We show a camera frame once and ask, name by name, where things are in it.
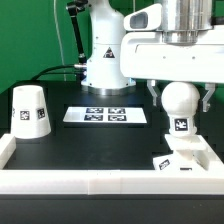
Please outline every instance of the upside-down cup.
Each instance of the upside-down cup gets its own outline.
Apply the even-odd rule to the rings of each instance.
[[[11,134],[33,139],[51,132],[43,88],[36,85],[13,89]]]

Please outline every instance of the green background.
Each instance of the green background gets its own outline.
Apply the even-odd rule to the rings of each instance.
[[[57,0],[59,29],[65,64],[77,63],[77,49],[66,4]],[[110,0],[111,6],[124,15],[133,12],[133,0]],[[136,0],[136,10],[153,0]],[[224,1],[216,1],[215,14],[224,15]],[[86,55],[91,55],[91,25],[88,11],[78,17]],[[31,79],[48,67],[62,64],[54,21],[54,0],[0,1],[0,92],[16,81]],[[63,80],[62,75],[54,79]],[[224,101],[224,88],[216,96]]]

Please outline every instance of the black cable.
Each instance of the black cable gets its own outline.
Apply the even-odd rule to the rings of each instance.
[[[65,68],[74,68],[74,65],[59,65],[59,66],[44,69],[43,71],[35,75],[31,80],[37,80],[38,78],[40,78],[40,76],[47,74],[47,72],[58,70],[58,69],[65,69]]]

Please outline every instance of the black table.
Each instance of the black table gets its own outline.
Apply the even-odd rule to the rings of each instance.
[[[149,170],[154,156],[170,153],[164,139],[168,117],[162,108],[152,106],[145,82],[124,96],[93,95],[75,82],[24,81],[15,86],[24,84],[44,88],[52,132],[35,140],[17,139],[5,169]],[[0,95],[1,135],[10,131],[12,88]],[[147,124],[64,123],[69,106],[141,107]],[[198,133],[222,160],[223,112],[224,105],[213,98],[210,111],[195,117]],[[224,197],[0,195],[0,208],[2,223],[222,223]]]

